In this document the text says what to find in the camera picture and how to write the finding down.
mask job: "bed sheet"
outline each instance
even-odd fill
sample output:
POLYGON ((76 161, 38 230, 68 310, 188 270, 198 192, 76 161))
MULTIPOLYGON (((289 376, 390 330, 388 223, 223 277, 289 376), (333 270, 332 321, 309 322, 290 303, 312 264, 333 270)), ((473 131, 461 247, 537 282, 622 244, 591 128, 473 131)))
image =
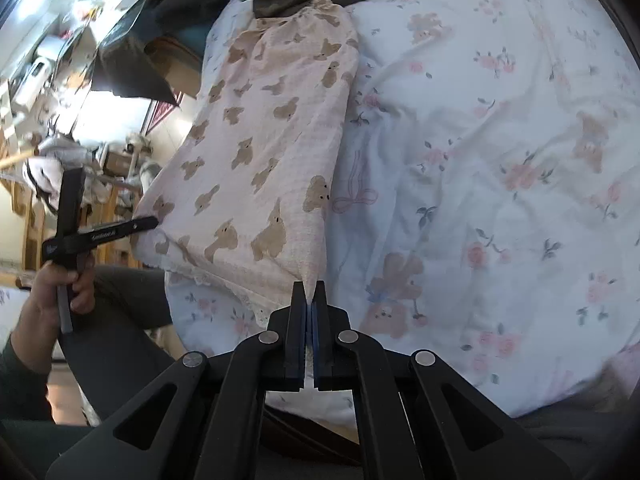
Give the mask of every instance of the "bed sheet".
MULTIPOLYGON (((212 28, 203 88, 250 12, 232 0, 212 28)), ((437 352, 510 415, 576 392, 638 341, 640 73, 622 37, 597 0, 348 12, 360 66, 326 220, 329 302, 388 349, 437 352)), ((241 303, 176 287, 187 348, 231 350, 218 319, 241 303)), ((348 394, 314 395, 268 402, 353 421, 348 394)))

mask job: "white floral bed sheet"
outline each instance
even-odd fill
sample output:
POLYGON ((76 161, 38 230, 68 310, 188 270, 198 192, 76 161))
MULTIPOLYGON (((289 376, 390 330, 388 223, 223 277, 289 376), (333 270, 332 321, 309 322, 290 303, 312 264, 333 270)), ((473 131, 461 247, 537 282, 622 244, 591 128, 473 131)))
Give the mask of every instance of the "white floral bed sheet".
MULTIPOLYGON (((638 341, 639 70, 597 0, 369 0, 331 211, 331 304, 386 348, 437 352, 516 416, 638 341)), ((203 89, 251 3, 210 32, 203 89)), ((187 348, 261 330, 168 276, 187 348)), ((337 424, 347 393, 268 402, 337 424)))

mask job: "silver rivet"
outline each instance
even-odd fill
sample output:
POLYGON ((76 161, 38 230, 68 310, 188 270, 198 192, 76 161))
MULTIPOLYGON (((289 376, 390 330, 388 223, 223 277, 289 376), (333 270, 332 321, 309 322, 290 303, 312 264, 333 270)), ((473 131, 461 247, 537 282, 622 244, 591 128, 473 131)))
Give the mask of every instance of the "silver rivet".
POLYGON ((277 332, 273 330, 265 330, 258 336, 258 340, 265 345, 270 345, 278 340, 279 336, 277 332))
POLYGON ((355 343, 358 340, 358 333, 353 330, 343 330, 338 334, 338 339, 343 343, 355 343))
POLYGON ((187 368, 195 368, 202 364, 202 354, 199 352, 189 352, 182 358, 182 364, 187 368))
POLYGON ((415 355, 415 362, 422 366, 431 366, 436 362, 436 356, 428 350, 422 350, 415 355))

